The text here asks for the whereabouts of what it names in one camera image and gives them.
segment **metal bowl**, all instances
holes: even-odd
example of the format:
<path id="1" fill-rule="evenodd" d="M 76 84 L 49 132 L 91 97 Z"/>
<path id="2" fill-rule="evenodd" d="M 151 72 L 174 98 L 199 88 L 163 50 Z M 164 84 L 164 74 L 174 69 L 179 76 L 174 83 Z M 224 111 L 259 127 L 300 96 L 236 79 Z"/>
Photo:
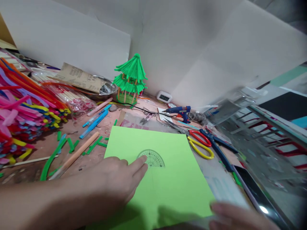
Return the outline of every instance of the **metal bowl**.
<path id="1" fill-rule="evenodd" d="M 101 87 L 100 93 L 95 93 L 95 92 L 78 87 L 78 89 L 81 92 L 83 92 L 88 98 L 94 101 L 105 101 L 106 99 L 113 97 L 114 95 L 117 94 L 118 86 L 115 84 L 112 84 L 111 80 L 105 77 L 102 77 L 102 76 L 96 76 L 96 75 L 93 75 L 93 76 L 106 81 L 106 83 Z"/>

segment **green base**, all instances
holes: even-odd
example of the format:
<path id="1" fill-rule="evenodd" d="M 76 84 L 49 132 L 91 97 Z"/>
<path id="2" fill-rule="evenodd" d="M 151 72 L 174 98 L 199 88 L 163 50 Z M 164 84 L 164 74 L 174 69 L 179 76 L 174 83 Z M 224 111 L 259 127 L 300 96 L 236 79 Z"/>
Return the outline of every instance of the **green base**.
<path id="1" fill-rule="evenodd" d="M 126 94 L 126 102 L 124 102 L 124 100 L 125 100 L 125 94 L 119 94 L 119 98 L 118 98 L 118 96 L 116 95 L 116 99 L 119 101 L 119 102 L 121 102 L 121 103 L 129 103 L 129 104 L 132 104 L 132 105 L 135 105 L 136 103 L 137 103 L 137 98 L 136 98 L 137 96 L 135 96 L 135 98 L 134 98 L 134 101 L 133 101 L 133 103 L 132 103 L 132 99 L 133 99 L 133 95 L 129 95 L 128 96 L 128 93 Z"/>

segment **hand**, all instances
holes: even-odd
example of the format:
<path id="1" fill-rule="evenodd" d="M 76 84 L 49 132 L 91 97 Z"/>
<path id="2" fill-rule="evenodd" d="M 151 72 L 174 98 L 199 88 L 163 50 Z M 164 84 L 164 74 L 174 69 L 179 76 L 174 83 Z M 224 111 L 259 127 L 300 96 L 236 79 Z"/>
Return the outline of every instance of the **hand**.
<path id="1" fill-rule="evenodd" d="M 272 221 L 256 211 L 228 203 L 213 203 L 211 210 L 218 216 L 230 219 L 231 223 L 227 225 L 213 220 L 209 223 L 210 230 L 279 230 Z"/>
<path id="2" fill-rule="evenodd" d="M 107 219 L 126 205 L 148 169 L 146 160 L 146 156 L 141 156 L 128 165 L 127 160 L 108 157 L 92 168 L 68 177 L 70 190 L 75 190 L 73 198 L 78 203 L 70 208 L 75 226 Z"/>

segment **protractor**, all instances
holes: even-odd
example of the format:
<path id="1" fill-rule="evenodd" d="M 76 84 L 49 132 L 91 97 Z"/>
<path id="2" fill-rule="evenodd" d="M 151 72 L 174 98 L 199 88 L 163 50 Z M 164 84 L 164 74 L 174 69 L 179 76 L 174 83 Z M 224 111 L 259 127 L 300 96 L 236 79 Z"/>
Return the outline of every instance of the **protractor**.
<path id="1" fill-rule="evenodd" d="M 145 163 L 148 164 L 148 166 L 165 167 L 162 157 L 156 151 L 152 149 L 143 150 L 142 152 L 140 152 L 137 158 L 143 155 L 147 156 L 147 160 Z"/>

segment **yellow scissors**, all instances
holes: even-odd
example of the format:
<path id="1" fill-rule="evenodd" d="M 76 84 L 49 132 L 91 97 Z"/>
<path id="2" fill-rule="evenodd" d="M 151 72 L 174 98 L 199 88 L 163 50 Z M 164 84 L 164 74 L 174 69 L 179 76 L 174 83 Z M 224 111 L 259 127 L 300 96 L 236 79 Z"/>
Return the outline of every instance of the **yellow scissors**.
<path id="1" fill-rule="evenodd" d="M 166 121 L 166 122 L 167 122 L 170 126 L 172 126 L 173 128 L 177 129 L 180 133 L 185 134 L 185 135 L 187 136 L 188 140 L 189 140 L 190 145 L 193 147 L 193 149 L 195 150 L 195 152 L 196 152 L 198 155 L 200 155 L 202 158 L 205 158 L 205 159 L 207 159 L 207 160 L 211 160 L 211 159 L 214 158 L 214 153 L 212 152 L 211 149 L 208 148 L 208 147 L 211 147 L 211 142 L 210 142 L 209 139 L 208 139 L 207 137 L 205 137 L 202 133 L 200 133 L 200 132 L 198 132 L 198 131 L 194 131 L 194 130 L 189 130 L 189 131 L 188 131 L 188 130 L 185 130 L 185 129 L 179 127 L 178 125 L 175 125 L 173 122 L 168 121 L 168 120 L 166 120 L 166 119 L 165 119 L 164 121 Z M 196 134 L 199 135 L 199 136 L 201 136 L 206 142 L 203 141 L 203 140 L 201 140 L 198 136 L 196 136 Z M 195 141 L 195 140 L 193 140 L 192 138 L 190 138 L 189 135 L 191 135 L 191 136 L 193 136 L 194 138 L 196 138 L 200 143 L 197 142 L 197 141 Z M 210 156 L 206 156 L 205 154 L 203 154 L 202 152 L 200 152 L 200 151 L 196 148 L 196 146 L 195 146 L 194 144 L 196 144 L 196 145 L 198 145 L 199 147 L 205 149 L 205 150 L 210 154 Z"/>

